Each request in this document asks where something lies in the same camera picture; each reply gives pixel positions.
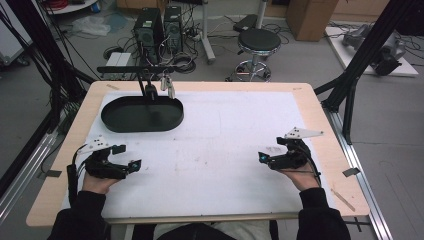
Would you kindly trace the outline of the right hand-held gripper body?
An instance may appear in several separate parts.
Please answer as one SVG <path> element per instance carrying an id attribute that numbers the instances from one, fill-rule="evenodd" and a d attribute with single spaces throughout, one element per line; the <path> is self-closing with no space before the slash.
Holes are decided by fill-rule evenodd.
<path id="1" fill-rule="evenodd" d="M 303 139 L 323 135 L 323 131 L 294 127 L 283 136 L 283 138 L 288 139 L 288 144 L 283 145 L 287 148 L 287 152 L 283 155 L 270 156 L 270 162 L 267 164 L 268 167 L 272 170 L 297 169 L 309 163 L 316 170 L 311 150 Z"/>

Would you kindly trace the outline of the black key rack with tray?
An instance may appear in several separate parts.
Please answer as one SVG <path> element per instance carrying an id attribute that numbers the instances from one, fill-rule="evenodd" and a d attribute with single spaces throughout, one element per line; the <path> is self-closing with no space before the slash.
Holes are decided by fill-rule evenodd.
<path id="1" fill-rule="evenodd" d="M 131 73 L 137 76 L 141 94 L 119 97 L 101 110 L 101 120 L 107 129 L 116 133 L 163 132 L 179 126 L 184 119 L 184 107 L 168 91 L 161 90 L 161 78 L 174 72 L 173 67 L 125 66 L 97 68 L 99 73 Z M 145 86 L 153 84 L 158 93 L 155 101 L 145 96 Z"/>

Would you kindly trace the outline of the black car key fob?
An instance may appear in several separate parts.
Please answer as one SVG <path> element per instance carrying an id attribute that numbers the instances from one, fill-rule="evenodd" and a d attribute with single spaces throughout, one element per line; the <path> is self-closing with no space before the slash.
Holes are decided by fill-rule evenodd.
<path id="1" fill-rule="evenodd" d="M 157 89 L 153 84 L 147 84 L 145 86 L 145 96 L 150 101 L 155 101 L 158 97 Z"/>

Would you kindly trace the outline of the white car key with strap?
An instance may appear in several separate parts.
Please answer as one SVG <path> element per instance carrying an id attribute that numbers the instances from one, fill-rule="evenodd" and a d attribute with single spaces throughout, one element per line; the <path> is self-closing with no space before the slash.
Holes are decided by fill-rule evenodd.
<path id="1" fill-rule="evenodd" d="M 173 82 L 172 82 L 172 78 L 169 75 L 164 75 L 161 78 L 161 90 L 168 91 L 168 97 L 170 99 L 174 99 L 175 98 L 175 89 L 173 86 Z"/>

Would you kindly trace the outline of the person's left hand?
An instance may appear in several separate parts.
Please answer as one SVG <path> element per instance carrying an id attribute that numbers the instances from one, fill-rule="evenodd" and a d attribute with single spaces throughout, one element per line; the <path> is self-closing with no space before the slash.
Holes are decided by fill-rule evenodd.
<path id="1" fill-rule="evenodd" d="M 118 182 L 119 179 L 101 179 L 86 173 L 83 180 L 82 190 L 97 194 L 107 194 L 110 187 Z"/>

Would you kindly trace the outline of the person's right hand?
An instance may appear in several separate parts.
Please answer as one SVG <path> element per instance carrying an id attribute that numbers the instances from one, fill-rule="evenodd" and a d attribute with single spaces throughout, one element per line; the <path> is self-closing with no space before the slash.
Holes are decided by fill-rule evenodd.
<path id="1" fill-rule="evenodd" d="M 297 169 L 282 169 L 280 173 L 287 176 L 299 191 L 318 188 L 319 181 L 315 177 L 312 167 L 307 164 Z"/>

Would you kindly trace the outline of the thin wooden stick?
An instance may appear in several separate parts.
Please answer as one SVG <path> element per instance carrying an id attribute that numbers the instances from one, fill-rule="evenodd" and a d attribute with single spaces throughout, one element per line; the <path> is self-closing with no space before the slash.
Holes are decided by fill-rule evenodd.
<path id="1" fill-rule="evenodd" d="M 333 188 L 331 188 L 330 189 L 331 190 L 331 192 L 341 201 L 341 202 L 343 202 L 351 211 L 353 211 L 353 212 L 355 212 L 356 211 L 356 209 L 355 209 L 355 207 L 351 204 L 351 203 L 349 203 L 348 201 L 347 201 L 347 199 L 345 199 L 338 191 L 336 191 L 335 189 L 333 189 Z"/>

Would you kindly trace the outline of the white box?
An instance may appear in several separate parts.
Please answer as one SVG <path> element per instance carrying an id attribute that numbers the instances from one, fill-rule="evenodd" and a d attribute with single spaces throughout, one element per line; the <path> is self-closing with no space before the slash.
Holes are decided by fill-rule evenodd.
<path id="1" fill-rule="evenodd" d="M 133 58 L 130 53 L 113 52 L 111 56 L 109 57 L 106 65 L 108 67 L 132 66 Z M 125 73 L 105 73 L 104 78 L 111 79 L 111 80 L 125 79 L 126 74 Z"/>

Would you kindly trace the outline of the person's lap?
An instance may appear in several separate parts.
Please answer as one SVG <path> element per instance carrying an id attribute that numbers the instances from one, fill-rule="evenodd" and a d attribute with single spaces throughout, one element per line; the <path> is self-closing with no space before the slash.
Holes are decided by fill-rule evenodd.
<path id="1" fill-rule="evenodd" d="M 131 240 L 279 240 L 275 220 L 135 225 Z"/>

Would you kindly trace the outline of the black round stool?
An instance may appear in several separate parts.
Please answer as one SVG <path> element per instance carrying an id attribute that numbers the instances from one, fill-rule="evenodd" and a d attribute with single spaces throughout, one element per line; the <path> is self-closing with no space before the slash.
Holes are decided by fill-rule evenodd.
<path id="1" fill-rule="evenodd" d="M 240 48 L 238 55 L 248 53 L 252 58 L 240 62 L 225 81 L 247 82 L 257 78 L 269 82 L 272 76 L 271 69 L 266 63 L 261 62 L 260 58 L 267 59 L 280 49 L 280 37 L 266 29 L 248 29 L 239 34 L 238 46 Z"/>

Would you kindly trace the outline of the white floor board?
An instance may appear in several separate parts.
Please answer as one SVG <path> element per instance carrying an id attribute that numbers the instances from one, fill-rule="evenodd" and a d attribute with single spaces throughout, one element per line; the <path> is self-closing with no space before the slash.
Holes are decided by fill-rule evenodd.
<path id="1" fill-rule="evenodd" d="M 336 53 L 341 65 L 343 68 L 346 68 L 351 62 L 356 51 L 351 46 L 344 46 L 342 40 L 346 29 L 340 29 L 338 27 L 327 27 L 325 29 L 326 36 L 328 41 L 331 43 L 334 52 Z M 403 57 L 399 59 L 401 63 L 396 69 L 394 69 L 390 76 L 398 77 L 416 77 L 419 73 L 414 69 L 414 67 L 409 64 Z"/>

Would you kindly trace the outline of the black flat case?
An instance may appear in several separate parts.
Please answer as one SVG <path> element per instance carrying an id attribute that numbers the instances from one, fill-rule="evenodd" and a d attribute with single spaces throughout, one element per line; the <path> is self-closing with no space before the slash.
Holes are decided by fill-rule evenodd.
<path id="1" fill-rule="evenodd" d="M 236 22 L 233 25 L 233 30 L 237 32 L 243 32 L 248 29 L 252 29 L 256 26 L 257 22 L 257 15 L 256 14 L 249 14 L 245 16 L 240 21 Z"/>

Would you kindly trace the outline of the brown cardboard box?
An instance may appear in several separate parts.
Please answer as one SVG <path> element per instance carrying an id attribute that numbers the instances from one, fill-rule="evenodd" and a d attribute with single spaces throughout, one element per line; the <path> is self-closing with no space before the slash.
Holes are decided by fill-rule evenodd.
<path id="1" fill-rule="evenodd" d="M 339 0 L 290 0 L 286 22 L 297 41 L 317 42 Z"/>

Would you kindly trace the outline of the white stand leg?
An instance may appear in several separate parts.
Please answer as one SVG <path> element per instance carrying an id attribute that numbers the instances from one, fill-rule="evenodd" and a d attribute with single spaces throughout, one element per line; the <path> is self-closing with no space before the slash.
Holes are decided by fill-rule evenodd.
<path id="1" fill-rule="evenodd" d="M 201 42 L 204 47 L 204 51 L 209 65 L 213 64 L 216 60 L 216 56 L 213 52 L 211 43 L 208 38 L 208 0 L 201 0 L 202 2 L 202 31 L 201 31 Z"/>

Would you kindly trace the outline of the grey device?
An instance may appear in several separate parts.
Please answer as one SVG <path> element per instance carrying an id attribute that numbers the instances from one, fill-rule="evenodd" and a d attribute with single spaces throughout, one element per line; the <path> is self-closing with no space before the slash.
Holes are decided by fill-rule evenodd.
<path id="1" fill-rule="evenodd" d="M 344 34 L 342 45 L 359 49 L 372 29 L 372 25 L 363 24 L 359 29 Z M 406 53 L 405 43 L 391 34 L 371 61 L 370 66 L 379 76 L 386 76 L 401 66 L 399 59 Z"/>

